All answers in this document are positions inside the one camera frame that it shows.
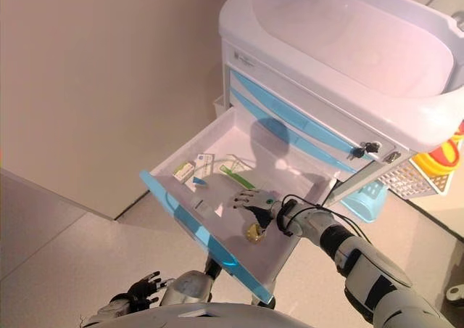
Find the right robot hand black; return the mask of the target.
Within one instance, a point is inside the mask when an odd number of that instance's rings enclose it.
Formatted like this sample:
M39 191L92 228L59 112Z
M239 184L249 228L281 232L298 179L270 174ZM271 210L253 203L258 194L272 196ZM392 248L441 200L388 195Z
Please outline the right robot hand black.
M229 199L228 205L233 209L250 212L261 229L266 229L282 203L269 191L261 189L241 190Z

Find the left robot hand black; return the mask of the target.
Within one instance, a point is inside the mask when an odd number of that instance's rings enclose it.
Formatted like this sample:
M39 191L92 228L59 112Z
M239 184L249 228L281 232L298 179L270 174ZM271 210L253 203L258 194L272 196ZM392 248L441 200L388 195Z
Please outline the left robot hand black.
M135 311L146 310L151 304L157 303L160 300L159 292L166 290L173 281L162 279L160 275L159 271L150 273L129 288L131 307Z

